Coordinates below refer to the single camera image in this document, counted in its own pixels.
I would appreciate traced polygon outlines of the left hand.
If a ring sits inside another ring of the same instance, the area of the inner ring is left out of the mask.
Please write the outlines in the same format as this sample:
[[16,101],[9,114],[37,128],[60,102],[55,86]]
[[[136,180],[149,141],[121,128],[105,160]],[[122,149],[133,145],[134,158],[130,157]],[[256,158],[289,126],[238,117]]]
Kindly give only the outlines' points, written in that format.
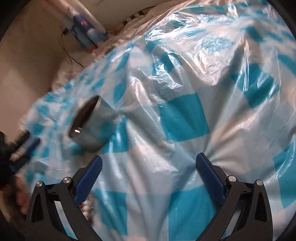
[[27,186],[20,177],[13,178],[9,184],[1,188],[1,202],[4,205],[5,212],[10,216],[26,215],[30,198]]

